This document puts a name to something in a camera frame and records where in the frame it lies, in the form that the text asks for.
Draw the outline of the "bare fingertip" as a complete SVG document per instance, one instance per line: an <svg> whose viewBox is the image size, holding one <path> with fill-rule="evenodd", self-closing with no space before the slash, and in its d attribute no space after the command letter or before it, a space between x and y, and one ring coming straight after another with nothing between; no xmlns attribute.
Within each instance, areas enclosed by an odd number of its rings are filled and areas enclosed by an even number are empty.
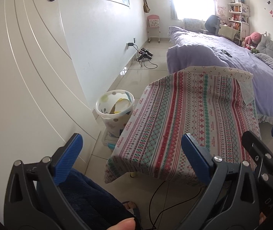
<svg viewBox="0 0 273 230"><path fill-rule="evenodd" d="M136 229L136 222L134 218L124 219L123 221L119 222L118 224L111 226L107 230L135 230Z"/></svg>

